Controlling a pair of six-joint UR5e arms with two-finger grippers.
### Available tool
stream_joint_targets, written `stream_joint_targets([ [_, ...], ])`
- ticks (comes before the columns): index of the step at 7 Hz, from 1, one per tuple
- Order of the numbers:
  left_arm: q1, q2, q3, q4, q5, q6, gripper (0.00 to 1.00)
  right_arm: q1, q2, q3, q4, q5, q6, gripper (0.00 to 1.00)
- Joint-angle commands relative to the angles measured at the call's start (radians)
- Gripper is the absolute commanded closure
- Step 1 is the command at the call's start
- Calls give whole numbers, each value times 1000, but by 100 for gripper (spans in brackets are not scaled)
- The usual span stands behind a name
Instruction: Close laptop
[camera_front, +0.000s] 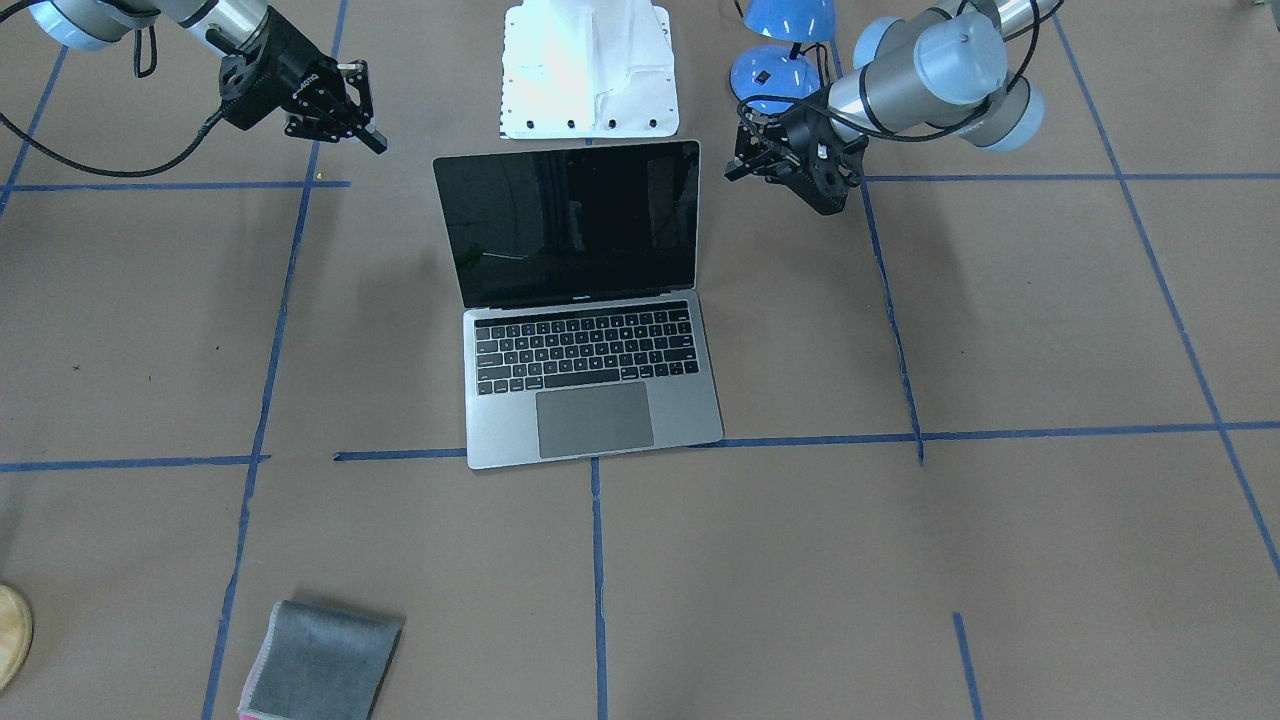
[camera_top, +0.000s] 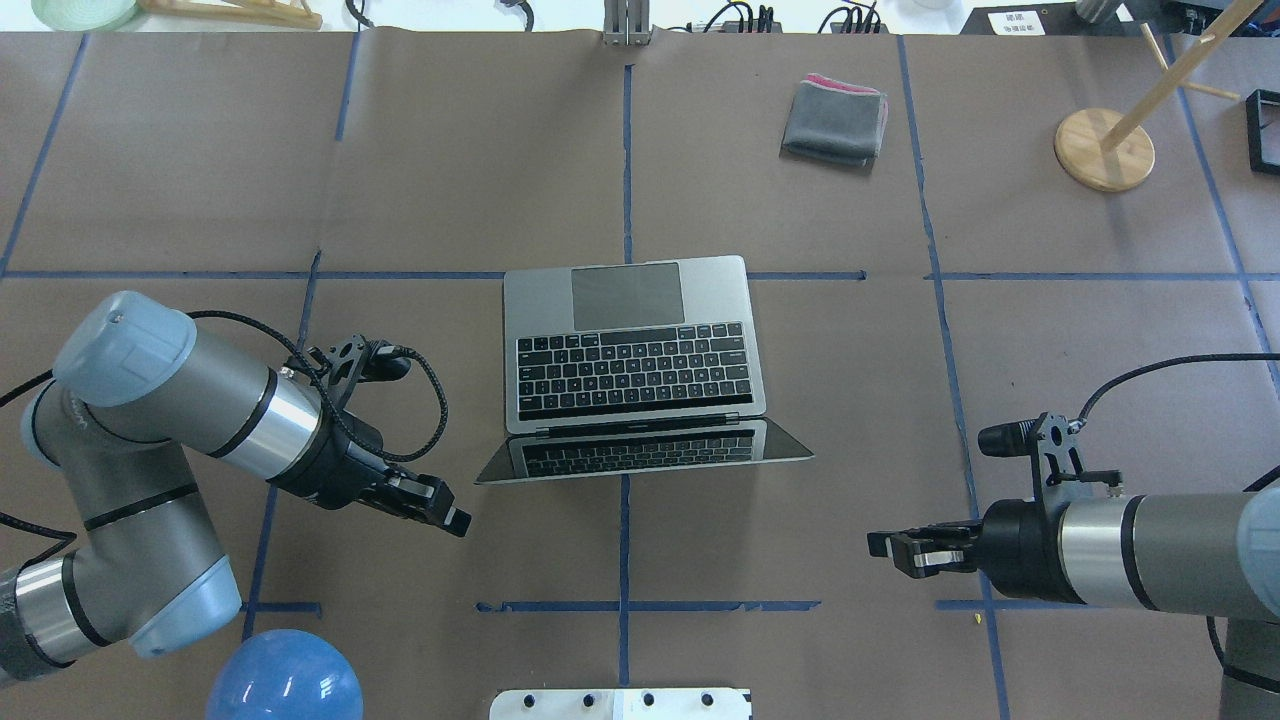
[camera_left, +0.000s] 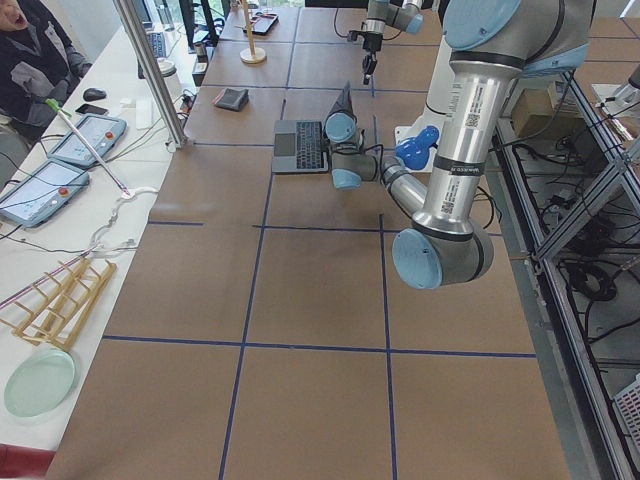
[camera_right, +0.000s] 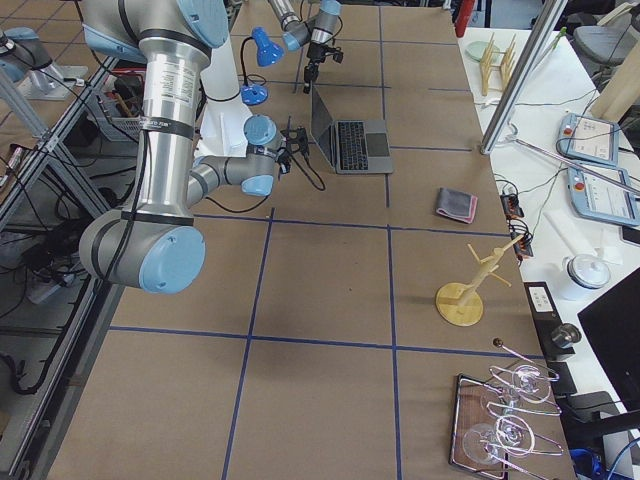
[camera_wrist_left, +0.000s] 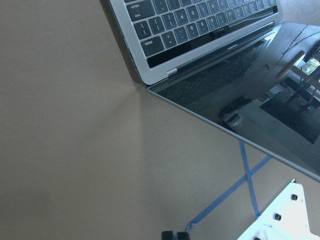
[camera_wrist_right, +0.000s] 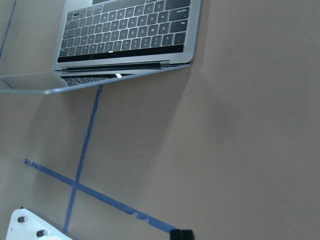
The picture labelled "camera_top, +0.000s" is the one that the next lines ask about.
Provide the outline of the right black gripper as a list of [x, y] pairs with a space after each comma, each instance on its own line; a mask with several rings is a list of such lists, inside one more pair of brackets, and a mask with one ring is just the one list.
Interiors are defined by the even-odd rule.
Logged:
[[[867, 534], [873, 557], [893, 559], [913, 579], [942, 573], [975, 573], [1015, 600], [1059, 603], [1084, 601], [1070, 585], [1059, 552], [1056, 519], [1038, 501], [992, 503], [979, 524], [933, 524]], [[965, 552], [975, 544], [975, 561]]]

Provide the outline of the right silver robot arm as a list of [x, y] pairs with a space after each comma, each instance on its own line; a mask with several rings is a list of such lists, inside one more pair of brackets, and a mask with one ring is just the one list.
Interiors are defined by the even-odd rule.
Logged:
[[868, 534], [902, 574], [984, 574], [1015, 600], [1222, 619], [1222, 719], [1275, 719], [1277, 489], [1001, 500], [979, 520]]

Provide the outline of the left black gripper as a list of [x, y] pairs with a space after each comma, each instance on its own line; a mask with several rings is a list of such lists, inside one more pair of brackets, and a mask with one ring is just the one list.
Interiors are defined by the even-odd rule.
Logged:
[[347, 411], [335, 415], [324, 410], [317, 433], [301, 459], [268, 483], [325, 510], [343, 509], [365, 497], [369, 507], [381, 512], [435, 527], [457, 538], [467, 536], [472, 516], [456, 505], [445, 480], [407, 474], [396, 478], [396, 488], [376, 488], [387, 479], [389, 464], [361, 448], [340, 429], [340, 421], [357, 439], [383, 448], [380, 430]]

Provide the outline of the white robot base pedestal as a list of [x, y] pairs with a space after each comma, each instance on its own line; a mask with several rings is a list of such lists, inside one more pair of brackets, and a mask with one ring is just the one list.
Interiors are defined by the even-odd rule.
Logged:
[[748, 689], [728, 687], [503, 691], [489, 719], [753, 719]]

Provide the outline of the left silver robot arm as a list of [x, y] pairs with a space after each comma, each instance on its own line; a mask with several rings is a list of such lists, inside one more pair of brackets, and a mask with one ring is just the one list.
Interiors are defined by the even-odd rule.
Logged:
[[467, 533], [472, 518], [438, 477], [392, 454], [348, 411], [356, 387], [403, 378], [416, 350], [353, 334], [289, 354], [251, 356], [183, 313], [134, 291], [106, 297], [29, 383], [20, 420], [28, 451], [60, 471], [87, 541], [56, 546], [3, 574], [3, 684], [59, 673], [127, 642], [143, 657], [183, 650], [241, 610], [187, 451], [228, 462], [325, 510], [361, 503]]

